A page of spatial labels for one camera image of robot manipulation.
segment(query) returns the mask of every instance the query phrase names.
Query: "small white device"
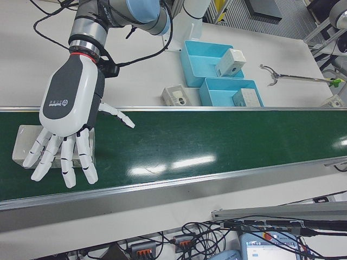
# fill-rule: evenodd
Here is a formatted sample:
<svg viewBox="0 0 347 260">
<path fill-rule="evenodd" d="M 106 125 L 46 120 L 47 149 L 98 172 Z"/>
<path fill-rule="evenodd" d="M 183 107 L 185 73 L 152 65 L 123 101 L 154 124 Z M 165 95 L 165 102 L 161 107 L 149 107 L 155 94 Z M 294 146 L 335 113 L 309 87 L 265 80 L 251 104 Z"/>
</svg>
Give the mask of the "small white device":
<svg viewBox="0 0 347 260">
<path fill-rule="evenodd" d="M 345 102 L 338 96 L 334 95 L 326 100 L 320 105 L 322 108 L 338 108 L 338 107 L 346 107 Z"/>
<path fill-rule="evenodd" d="M 241 88 L 232 97 L 235 107 L 261 107 L 253 88 Z"/>
<path fill-rule="evenodd" d="M 228 49 L 216 65 L 218 77 L 233 77 L 245 65 L 246 59 L 240 50 Z"/>
<path fill-rule="evenodd" d="M 293 235 L 285 233 L 289 238 L 278 232 L 256 232 L 255 234 L 263 239 L 251 233 L 240 237 L 242 260 L 300 260 L 299 255 L 296 253 L 286 251 L 268 242 L 270 241 L 292 251 L 294 249 L 299 250 L 298 243 Z"/>
<path fill-rule="evenodd" d="M 164 88 L 162 100 L 167 106 L 191 106 L 182 85 Z"/>
</svg>

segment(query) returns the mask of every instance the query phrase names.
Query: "conveyor belt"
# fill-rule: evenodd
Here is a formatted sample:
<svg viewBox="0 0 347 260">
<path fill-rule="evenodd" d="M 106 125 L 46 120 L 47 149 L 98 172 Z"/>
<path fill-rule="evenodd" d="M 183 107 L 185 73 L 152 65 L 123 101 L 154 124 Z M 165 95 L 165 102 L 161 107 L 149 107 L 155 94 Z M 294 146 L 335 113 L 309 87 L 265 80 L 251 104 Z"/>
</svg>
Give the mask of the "conveyor belt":
<svg viewBox="0 0 347 260">
<path fill-rule="evenodd" d="M 19 125 L 38 125 L 36 112 L 2 112 L 0 201 L 347 155 L 347 110 L 132 111 L 135 129 L 98 115 L 95 131 L 99 181 L 65 187 L 59 169 L 36 183 L 32 170 L 11 160 Z"/>
</svg>

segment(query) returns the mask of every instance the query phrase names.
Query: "logo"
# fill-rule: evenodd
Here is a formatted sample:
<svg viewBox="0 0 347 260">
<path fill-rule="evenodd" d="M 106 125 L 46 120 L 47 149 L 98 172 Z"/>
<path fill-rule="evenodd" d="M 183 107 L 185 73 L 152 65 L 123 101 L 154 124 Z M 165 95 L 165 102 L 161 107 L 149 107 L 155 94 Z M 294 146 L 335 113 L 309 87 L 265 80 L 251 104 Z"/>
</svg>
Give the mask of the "logo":
<svg viewBox="0 0 347 260">
<path fill-rule="evenodd" d="M 64 100 L 50 100 L 49 101 L 49 107 L 65 107 L 67 105 L 68 101 L 67 99 Z"/>
</svg>

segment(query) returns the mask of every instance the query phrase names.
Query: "blue bin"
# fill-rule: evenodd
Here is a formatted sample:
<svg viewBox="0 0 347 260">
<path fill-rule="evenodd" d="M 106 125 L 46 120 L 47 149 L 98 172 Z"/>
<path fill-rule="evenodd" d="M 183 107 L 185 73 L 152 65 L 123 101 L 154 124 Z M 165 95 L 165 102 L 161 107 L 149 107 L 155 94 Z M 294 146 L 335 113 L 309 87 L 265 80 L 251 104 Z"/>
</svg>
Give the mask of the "blue bin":
<svg viewBox="0 0 347 260">
<path fill-rule="evenodd" d="M 185 41 L 181 63 L 188 87 L 200 87 L 206 77 L 218 77 L 215 66 L 231 45 Z M 243 79 L 242 70 L 234 77 Z"/>
<path fill-rule="evenodd" d="M 209 107 L 235 107 L 233 95 L 241 88 L 253 88 L 263 107 L 260 95 L 253 80 L 232 78 L 206 78 L 199 89 L 203 106 Z"/>
</svg>

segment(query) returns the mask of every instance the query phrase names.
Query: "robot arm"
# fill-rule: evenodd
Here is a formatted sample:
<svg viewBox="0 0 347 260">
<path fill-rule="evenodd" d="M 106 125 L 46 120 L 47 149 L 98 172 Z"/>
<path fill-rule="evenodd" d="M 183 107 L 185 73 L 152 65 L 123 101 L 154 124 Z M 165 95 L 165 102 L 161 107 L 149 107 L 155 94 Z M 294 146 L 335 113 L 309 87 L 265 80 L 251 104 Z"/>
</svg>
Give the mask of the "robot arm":
<svg viewBox="0 0 347 260">
<path fill-rule="evenodd" d="M 40 107 L 44 127 L 23 166 L 32 167 L 47 146 L 32 180 L 40 181 L 48 172 L 59 147 L 62 147 L 62 174 L 67 187 L 75 185 L 72 154 L 75 144 L 82 169 L 90 184 L 98 180 L 89 149 L 89 131 L 95 126 L 98 111 L 116 115 L 133 128 L 122 112 L 101 103 L 105 78 L 117 76 L 119 68 L 101 58 L 109 28 L 134 25 L 153 35 L 167 32 L 168 13 L 159 0 L 80 0 L 69 38 L 70 57 L 49 79 Z"/>
</svg>

